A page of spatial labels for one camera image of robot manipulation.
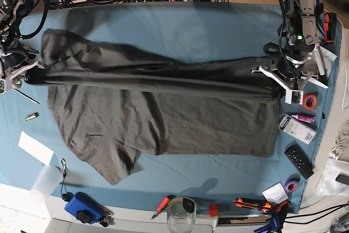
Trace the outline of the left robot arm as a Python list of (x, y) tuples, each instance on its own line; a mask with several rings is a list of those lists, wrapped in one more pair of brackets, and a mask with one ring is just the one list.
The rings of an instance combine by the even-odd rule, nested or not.
[(276, 69), (285, 80), (299, 78), (308, 57), (319, 46), (317, 0), (279, 0), (283, 21), (278, 43), (263, 47), (265, 54), (279, 58)]

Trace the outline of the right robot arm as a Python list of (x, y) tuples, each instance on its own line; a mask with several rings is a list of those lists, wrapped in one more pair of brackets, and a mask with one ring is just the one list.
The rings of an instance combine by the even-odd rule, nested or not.
[(20, 32), (20, 23), (34, 9), (34, 0), (3, 0), (1, 3), (1, 89), (12, 89), (21, 84), (21, 76), (35, 66), (41, 65), (36, 59), (39, 51), (20, 40), (35, 37), (43, 28), (49, 11), (50, 0), (44, 2), (44, 12), (38, 28), (30, 34)]

